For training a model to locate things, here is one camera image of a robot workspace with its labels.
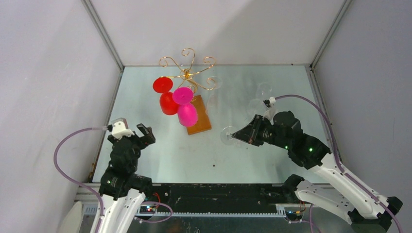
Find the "pink wine glass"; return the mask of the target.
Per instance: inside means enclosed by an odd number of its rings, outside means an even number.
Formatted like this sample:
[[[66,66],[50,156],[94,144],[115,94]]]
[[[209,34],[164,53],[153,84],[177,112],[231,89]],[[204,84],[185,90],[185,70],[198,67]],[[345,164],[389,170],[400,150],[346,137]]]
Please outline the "pink wine glass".
[[[197,110],[191,103],[193,97],[194,93],[188,87],[177,88],[172,95],[173,100],[178,104],[179,123],[184,127],[192,127],[198,121]]]

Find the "red wine glass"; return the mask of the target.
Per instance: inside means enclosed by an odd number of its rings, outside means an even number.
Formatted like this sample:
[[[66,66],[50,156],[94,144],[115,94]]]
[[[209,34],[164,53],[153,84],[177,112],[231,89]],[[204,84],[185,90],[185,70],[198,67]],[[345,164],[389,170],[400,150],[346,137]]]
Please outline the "red wine glass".
[[[153,90],[161,94],[159,104],[164,114],[172,116],[178,111],[178,104],[173,100],[171,89],[173,82],[168,77],[159,77],[153,83]]]

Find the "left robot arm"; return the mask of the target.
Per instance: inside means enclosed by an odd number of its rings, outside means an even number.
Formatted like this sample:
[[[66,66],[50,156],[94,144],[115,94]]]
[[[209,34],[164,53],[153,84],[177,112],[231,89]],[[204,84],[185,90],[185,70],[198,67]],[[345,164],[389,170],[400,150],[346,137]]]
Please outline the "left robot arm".
[[[125,233],[138,208],[153,198],[152,179],[137,175],[141,151],[155,143],[151,127],[138,124],[138,136],[125,121],[112,123],[107,140],[112,145],[108,167],[101,177],[98,191],[98,215],[93,233]]]

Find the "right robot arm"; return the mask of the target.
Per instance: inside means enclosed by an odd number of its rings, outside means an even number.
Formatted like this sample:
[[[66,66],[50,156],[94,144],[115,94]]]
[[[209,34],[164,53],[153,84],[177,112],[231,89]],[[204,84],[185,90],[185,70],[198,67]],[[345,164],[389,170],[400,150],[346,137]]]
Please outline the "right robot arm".
[[[295,164],[326,180],[336,192],[322,191],[308,180],[291,175],[283,184],[284,200],[317,205],[343,219],[357,233],[386,233],[403,205],[397,197],[383,196],[367,186],[328,146],[304,133],[290,111],[279,112],[272,120],[255,115],[231,136],[254,146],[267,143],[286,149]]]

